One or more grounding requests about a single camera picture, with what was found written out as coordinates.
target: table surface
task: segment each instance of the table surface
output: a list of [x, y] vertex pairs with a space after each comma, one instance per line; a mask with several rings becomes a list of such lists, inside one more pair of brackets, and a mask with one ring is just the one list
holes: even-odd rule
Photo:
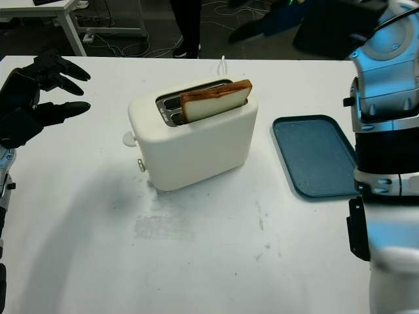
[[0, 11], [52, 11], [65, 10], [76, 0], [61, 0], [35, 6], [32, 0], [0, 0]]
[[[131, 100], [208, 79], [218, 60], [69, 58], [92, 108], [18, 149], [4, 231], [5, 313], [369, 313], [369, 265], [349, 250], [347, 200], [305, 201], [287, 182], [271, 125], [327, 114], [351, 143], [347, 61], [227, 61], [259, 101], [246, 163], [159, 192], [122, 144]], [[0, 86], [30, 57], [6, 57]]]

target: person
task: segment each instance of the person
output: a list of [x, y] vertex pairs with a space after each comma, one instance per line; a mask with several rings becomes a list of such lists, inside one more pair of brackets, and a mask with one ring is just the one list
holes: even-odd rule
[[202, 0], [170, 0], [176, 24], [182, 33], [180, 47], [173, 50], [174, 58], [197, 59], [200, 45]]

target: toaster lever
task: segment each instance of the toaster lever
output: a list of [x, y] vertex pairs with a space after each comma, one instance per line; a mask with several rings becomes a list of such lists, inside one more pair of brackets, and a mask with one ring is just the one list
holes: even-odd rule
[[132, 135], [131, 131], [128, 131], [124, 134], [122, 138], [122, 142], [128, 147], [135, 147], [136, 145], [136, 138]]

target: bread slice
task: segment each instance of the bread slice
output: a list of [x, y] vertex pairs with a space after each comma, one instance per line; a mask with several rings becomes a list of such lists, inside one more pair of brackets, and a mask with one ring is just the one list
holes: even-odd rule
[[190, 123], [240, 107], [246, 101], [252, 84], [241, 80], [206, 90], [181, 94], [185, 122]]

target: plastic tray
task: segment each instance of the plastic tray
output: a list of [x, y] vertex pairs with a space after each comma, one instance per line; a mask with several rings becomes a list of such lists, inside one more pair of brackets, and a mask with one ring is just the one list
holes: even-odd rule
[[301, 196], [357, 195], [355, 151], [330, 116], [278, 118], [272, 129], [295, 190]]

